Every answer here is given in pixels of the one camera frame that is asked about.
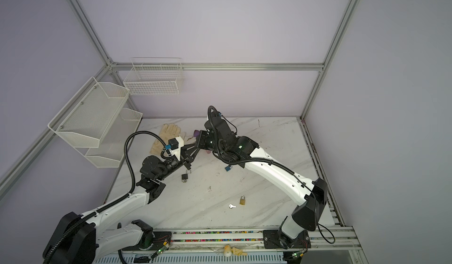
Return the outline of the black padlock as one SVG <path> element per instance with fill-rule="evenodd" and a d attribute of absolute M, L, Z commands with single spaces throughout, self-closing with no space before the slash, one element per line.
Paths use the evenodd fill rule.
<path fill-rule="evenodd" d="M 186 172 L 184 174 L 181 175 L 181 181 L 182 183 L 186 183 L 188 178 L 189 178 L 189 174 L 191 174 L 191 170 L 187 169 Z"/>

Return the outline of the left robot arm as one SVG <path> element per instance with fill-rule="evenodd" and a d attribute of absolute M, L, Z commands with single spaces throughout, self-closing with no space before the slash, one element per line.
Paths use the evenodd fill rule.
<path fill-rule="evenodd" d="M 162 180 L 180 167 L 189 169 L 198 152 L 195 144 L 186 145 L 181 137 L 170 139 L 160 157 L 149 156 L 143 161 L 141 180 L 133 180 L 126 194 L 83 214 L 63 216 L 43 251 L 44 263 L 91 264 L 129 247 L 146 251 L 168 246 L 171 236 L 156 237 L 153 227 L 141 219 L 116 230 L 110 227 L 156 200 L 165 188 Z"/>

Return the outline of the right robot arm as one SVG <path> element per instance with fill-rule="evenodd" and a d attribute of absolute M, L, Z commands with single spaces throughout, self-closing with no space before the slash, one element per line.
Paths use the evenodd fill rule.
<path fill-rule="evenodd" d="M 320 218 L 327 205 L 328 185 L 321 178 L 306 178 L 273 159 L 257 142 L 247 136 L 237 136 L 229 121 L 214 107 L 207 109 L 205 130 L 197 137 L 199 149 L 209 150 L 228 166 L 240 166 L 265 178 L 282 190 L 295 204 L 291 215 L 280 225 L 278 246 L 294 246 L 299 234 L 322 227 Z"/>

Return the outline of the purple pink trowel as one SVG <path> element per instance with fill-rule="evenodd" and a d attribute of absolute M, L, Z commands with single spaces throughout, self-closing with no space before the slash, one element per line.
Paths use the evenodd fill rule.
<path fill-rule="evenodd" d="M 195 130 L 194 133 L 193 133 L 193 137 L 197 139 L 199 136 L 200 136 L 200 131 L 199 130 Z M 211 151 L 210 150 L 206 150 L 206 153 L 207 154 L 211 154 Z"/>

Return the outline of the beige leather glove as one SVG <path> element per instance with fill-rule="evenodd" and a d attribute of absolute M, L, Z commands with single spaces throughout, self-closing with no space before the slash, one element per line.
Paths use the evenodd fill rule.
<path fill-rule="evenodd" d="M 181 134 L 181 128 L 175 124 L 164 124 L 160 130 L 159 137 L 164 141 L 167 145 L 170 139 L 179 137 Z M 151 150 L 149 151 L 150 155 L 160 156 L 161 151 L 163 149 L 163 145 L 158 139 L 155 139 Z"/>

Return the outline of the lower white mesh shelf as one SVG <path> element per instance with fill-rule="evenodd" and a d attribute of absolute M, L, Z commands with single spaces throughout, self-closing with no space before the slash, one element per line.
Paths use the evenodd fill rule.
<path fill-rule="evenodd" d="M 118 168 L 124 157 L 124 143 L 134 133 L 142 113 L 123 108 L 107 132 L 99 148 L 90 148 L 85 158 L 97 168 Z"/>

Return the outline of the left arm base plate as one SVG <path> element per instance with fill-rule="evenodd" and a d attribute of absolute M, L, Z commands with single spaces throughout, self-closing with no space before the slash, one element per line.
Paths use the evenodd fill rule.
<path fill-rule="evenodd" d="M 142 251 L 157 251 L 164 245 L 164 242 L 170 242 L 171 238 L 172 233 L 169 231 L 146 233 L 139 249 Z"/>

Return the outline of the beige toy on rail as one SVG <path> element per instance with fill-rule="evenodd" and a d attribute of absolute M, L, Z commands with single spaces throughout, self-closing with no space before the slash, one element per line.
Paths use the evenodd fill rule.
<path fill-rule="evenodd" d="M 232 257 L 232 256 L 247 256 L 248 253 L 243 251 L 242 249 L 232 247 L 230 245 L 226 245 L 223 250 L 223 255 L 226 258 Z"/>

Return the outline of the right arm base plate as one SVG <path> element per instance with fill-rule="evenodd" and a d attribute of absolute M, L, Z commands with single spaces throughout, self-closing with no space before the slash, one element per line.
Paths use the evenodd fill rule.
<path fill-rule="evenodd" d="M 262 232 L 266 249 L 309 249 L 311 242 L 307 230 L 303 230 L 295 239 L 284 235 L 280 230 Z"/>

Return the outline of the aluminium rail frame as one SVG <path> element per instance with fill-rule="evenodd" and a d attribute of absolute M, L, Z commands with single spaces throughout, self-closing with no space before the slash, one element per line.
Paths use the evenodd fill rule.
<path fill-rule="evenodd" d="M 96 263 L 112 263 L 113 257 L 121 263 L 167 264 L 172 262 L 192 263 L 244 263 L 244 264 L 305 264 L 308 258 L 316 253 L 321 257 L 339 258 L 350 264 L 366 264 L 368 260 L 360 241 L 352 227 L 322 226 L 314 232 L 308 232 L 311 248 L 309 249 L 266 249 L 262 232 L 276 230 L 264 228 L 232 228 L 232 229 L 174 229 L 168 246 L 157 251 L 142 251 L 129 247 L 111 253 L 95 261 Z M 226 245 L 242 249 L 247 256 L 226 258 L 223 250 Z"/>

